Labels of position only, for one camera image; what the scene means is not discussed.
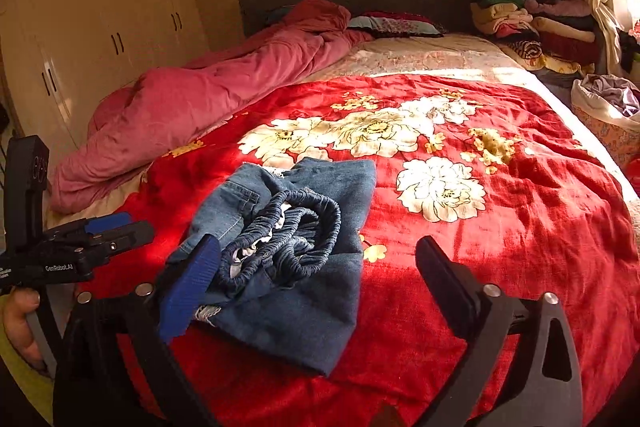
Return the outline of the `left hand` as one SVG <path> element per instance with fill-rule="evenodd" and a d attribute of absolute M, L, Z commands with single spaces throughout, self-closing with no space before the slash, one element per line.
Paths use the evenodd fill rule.
<path fill-rule="evenodd" d="M 40 296 L 35 289 L 14 288 L 6 296 L 2 323 L 9 343 L 21 358 L 36 371 L 46 373 L 47 365 L 27 322 L 27 317 L 37 311 L 39 303 Z"/>

